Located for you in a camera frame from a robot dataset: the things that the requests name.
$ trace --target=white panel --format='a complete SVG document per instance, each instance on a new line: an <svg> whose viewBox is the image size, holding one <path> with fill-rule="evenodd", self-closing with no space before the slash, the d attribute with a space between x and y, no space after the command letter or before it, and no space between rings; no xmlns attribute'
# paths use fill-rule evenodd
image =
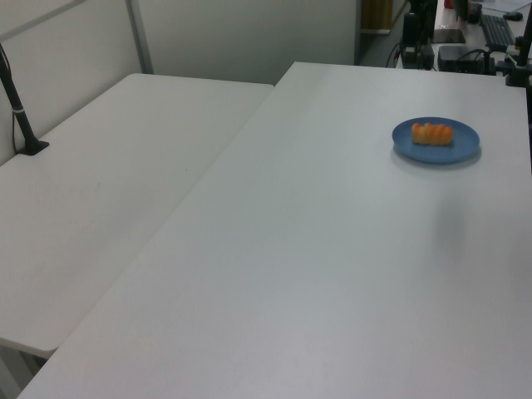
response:
<svg viewBox="0 0 532 399"><path fill-rule="evenodd" d="M86 0L5 41L3 47L37 137L124 76L140 71L124 0ZM11 156L11 106L2 89L0 164Z"/></svg>
<svg viewBox="0 0 532 399"><path fill-rule="evenodd" d="M0 37L41 17L60 10L73 0L2 0Z"/></svg>
<svg viewBox="0 0 532 399"><path fill-rule="evenodd" d="M136 1L157 74L275 84L295 61L354 61L356 0Z"/></svg>

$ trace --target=plate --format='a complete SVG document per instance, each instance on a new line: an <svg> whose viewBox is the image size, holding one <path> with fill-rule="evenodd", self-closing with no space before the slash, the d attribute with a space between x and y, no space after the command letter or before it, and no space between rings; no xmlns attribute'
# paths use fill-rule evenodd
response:
<svg viewBox="0 0 532 399"><path fill-rule="evenodd" d="M434 125L443 123L453 129L450 145L421 145L412 142L412 125L430 122ZM404 155L429 164L454 164L476 155L480 148L480 137L468 125L447 118L433 116L410 119L396 126L392 132L396 148Z"/></svg>

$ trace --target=desk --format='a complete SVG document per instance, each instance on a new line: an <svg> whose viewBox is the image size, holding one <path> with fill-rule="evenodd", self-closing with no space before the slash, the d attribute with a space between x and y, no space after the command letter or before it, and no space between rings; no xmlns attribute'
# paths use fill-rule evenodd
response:
<svg viewBox="0 0 532 399"><path fill-rule="evenodd" d="M465 44L454 45L454 44L446 43L446 44L432 45L432 48L434 50L434 68L435 69L438 69L438 51L441 46L469 46L469 47L484 48L485 50L488 50L488 48L485 46L485 36L484 36L484 32L482 31L482 27L478 23L470 24L461 19L456 20L455 10L445 8L443 3L444 3L443 1L438 2L438 8L436 12L436 22L434 24L435 29L460 29L464 33ZM515 37L523 36L523 34L525 33L526 19L529 15L530 5L522 7L518 11L523 13L523 21L519 21L519 22L508 21L510 29L514 33ZM502 17L505 14L504 12L498 12L498 11L490 10L488 8L483 8L482 12L487 15L496 15L499 17ZM505 58L504 55L500 53L493 53L492 57L495 59L495 62L503 61ZM401 58L399 58L399 61L397 62L397 68L402 68Z"/></svg>
<svg viewBox="0 0 532 399"><path fill-rule="evenodd" d="M425 115L481 157L398 155ZM503 79L295 64L20 398L529 399L527 127Z"/></svg>
<svg viewBox="0 0 532 399"><path fill-rule="evenodd" d="M49 357L271 86L132 75L0 168L0 344Z"/></svg>

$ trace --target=keyboard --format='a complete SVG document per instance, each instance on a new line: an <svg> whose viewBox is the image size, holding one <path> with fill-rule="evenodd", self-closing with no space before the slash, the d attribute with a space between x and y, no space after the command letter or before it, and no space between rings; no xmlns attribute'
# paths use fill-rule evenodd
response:
<svg viewBox="0 0 532 399"><path fill-rule="evenodd" d="M487 47L506 48L515 44L515 37L503 17L482 14L480 25L484 31Z"/></svg>

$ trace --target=cable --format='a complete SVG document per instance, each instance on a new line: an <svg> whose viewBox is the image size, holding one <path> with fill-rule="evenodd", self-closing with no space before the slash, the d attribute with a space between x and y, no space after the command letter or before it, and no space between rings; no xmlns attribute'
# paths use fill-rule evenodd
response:
<svg viewBox="0 0 532 399"><path fill-rule="evenodd" d="M467 52L465 54L462 54L458 58L455 59L455 62L458 62L462 58L465 58L467 56L470 56L471 54L476 54L477 52L484 54L484 55L490 55L486 50L482 50L481 48L476 48L475 50L471 50L470 52Z"/></svg>
<svg viewBox="0 0 532 399"><path fill-rule="evenodd" d="M2 54L2 58L6 62L7 70L9 71L9 75L11 76L11 65L9 65L9 60L7 59L6 52L3 50L2 43L0 43L0 53Z"/></svg>
<svg viewBox="0 0 532 399"><path fill-rule="evenodd" d="M13 143L13 151L15 151L15 155L18 154L17 146L15 145L15 113L12 112L12 124L11 124L11 140Z"/></svg>
<svg viewBox="0 0 532 399"><path fill-rule="evenodd" d="M7 59L6 52L3 50L2 43L0 43L0 54L2 55L3 60L6 62L7 70L9 71L9 76L11 76L11 65L9 65L9 60ZM11 141L13 144L13 151L15 155L18 154L17 146L15 145L15 112L11 111Z"/></svg>
<svg viewBox="0 0 532 399"><path fill-rule="evenodd" d="M388 56L388 59L386 61L386 68L388 68L388 64L390 63L390 58L392 58L392 54L393 52L396 50L397 47L399 47L401 45L401 43L397 43L393 48L392 50L390 51L390 55Z"/></svg>

